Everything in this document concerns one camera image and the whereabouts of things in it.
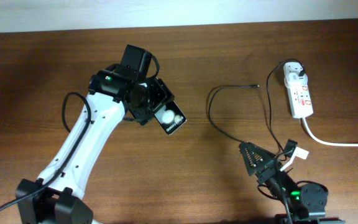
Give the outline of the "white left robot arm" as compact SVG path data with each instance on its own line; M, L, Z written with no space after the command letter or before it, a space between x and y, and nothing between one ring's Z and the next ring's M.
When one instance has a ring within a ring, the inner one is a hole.
M186 118L162 79L100 70L82 96L84 107L57 155L36 181L16 190L22 223L96 223L83 197L93 167L116 126L130 112L145 125L156 118L167 135Z

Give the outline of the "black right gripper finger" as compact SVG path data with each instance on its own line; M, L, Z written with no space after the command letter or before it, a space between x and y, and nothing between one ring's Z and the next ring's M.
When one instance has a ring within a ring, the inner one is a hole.
M289 139L283 149L284 154L293 154L298 143L294 140Z
M240 143L239 152L243 157L249 176L261 173L272 165L275 158L275 154L251 142Z

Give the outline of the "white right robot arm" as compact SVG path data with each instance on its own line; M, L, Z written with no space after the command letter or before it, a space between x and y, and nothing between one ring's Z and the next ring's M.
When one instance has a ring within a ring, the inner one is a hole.
M283 204L285 213L275 215L275 223L345 223L339 218L326 217L329 195L326 186L310 180L295 182L285 170L295 158L308 157L308 151L298 147L296 141L289 139L281 153L290 158L286 164L279 161L278 155L251 142L241 142L239 152L248 175L256 176L257 188L268 189L270 193L265 196Z

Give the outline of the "black Galaxy flip phone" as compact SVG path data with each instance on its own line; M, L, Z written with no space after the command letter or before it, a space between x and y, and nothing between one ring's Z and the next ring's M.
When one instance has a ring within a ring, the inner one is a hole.
M162 106L154 116L167 135L173 134L187 121L186 116L175 101Z

